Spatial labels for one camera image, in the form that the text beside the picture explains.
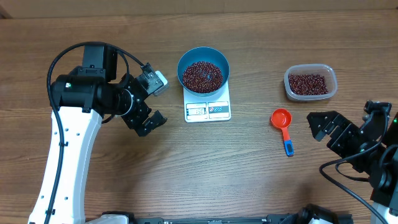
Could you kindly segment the red measuring scoop blue handle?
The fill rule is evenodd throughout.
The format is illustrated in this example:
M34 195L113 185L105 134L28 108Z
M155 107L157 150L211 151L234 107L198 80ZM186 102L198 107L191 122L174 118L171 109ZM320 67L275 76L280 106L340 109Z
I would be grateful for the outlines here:
M294 155L294 147L289 135L289 126L292 122L292 115L287 109L279 108L271 114L270 121L273 127L281 130L285 153L288 157L292 157Z

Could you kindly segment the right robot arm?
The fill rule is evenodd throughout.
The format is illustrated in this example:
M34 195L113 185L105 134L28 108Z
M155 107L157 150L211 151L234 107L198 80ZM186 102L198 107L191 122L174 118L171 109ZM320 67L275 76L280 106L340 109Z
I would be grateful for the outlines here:
M332 184L351 195L371 212L371 223L397 223L397 117L389 122L388 109L365 109L364 123L358 127L336 111L311 112L307 120L312 136L321 141L326 135L330 140L327 148L340 156L339 159L322 164L319 171ZM345 163L364 177L347 178L367 182L373 188L368 203L324 169L335 169Z

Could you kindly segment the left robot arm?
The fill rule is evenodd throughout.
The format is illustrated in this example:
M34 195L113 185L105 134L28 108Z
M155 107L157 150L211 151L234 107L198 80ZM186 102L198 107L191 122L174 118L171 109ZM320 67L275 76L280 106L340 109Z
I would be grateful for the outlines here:
M90 158L100 127L115 117L144 137L166 122L146 98L169 83L149 63L137 77L126 72L116 81L117 62L129 52L104 42L84 42L82 64L55 80L47 79L52 108L52 137L44 179L29 223L84 223Z

